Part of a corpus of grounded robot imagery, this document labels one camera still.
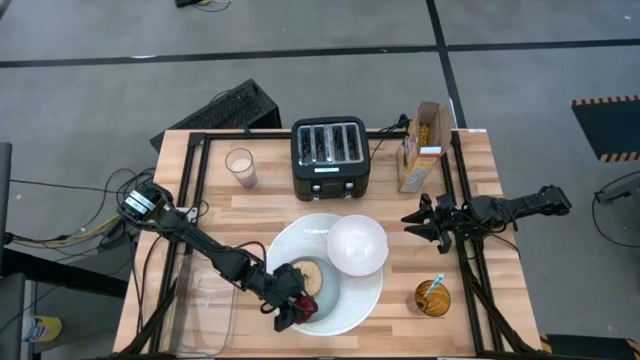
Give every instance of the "black toaster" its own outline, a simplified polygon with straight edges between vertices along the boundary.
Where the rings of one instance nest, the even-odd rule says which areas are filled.
[[[371,164],[362,120],[298,120],[291,128],[291,162],[293,187],[302,201],[363,196]]]

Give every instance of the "gray floor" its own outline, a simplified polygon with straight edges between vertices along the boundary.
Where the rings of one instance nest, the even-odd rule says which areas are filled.
[[[637,1],[438,0],[437,6],[449,44],[640,33]],[[434,42],[422,0],[235,0],[218,14],[178,10],[170,0],[14,0],[0,20],[0,60]],[[518,245],[542,332],[640,339],[640,250],[605,242],[590,214],[592,193],[638,165],[598,162],[569,107],[573,99],[639,94],[638,59],[640,47],[451,54],[468,126],[489,129],[505,194],[553,183],[574,205],[567,217],[520,223]],[[14,178],[101,187],[117,168],[153,166],[148,138],[248,78],[278,103],[285,126],[350,114],[382,127],[411,114],[420,100],[448,98],[435,53],[0,69],[0,141],[15,145]],[[76,228],[101,199],[16,184],[11,195],[9,230],[31,237]],[[113,209],[109,198],[100,219]],[[611,235],[638,243],[628,204],[599,214]],[[96,314],[95,321],[116,323]],[[104,355],[112,338],[106,332],[45,359]]]

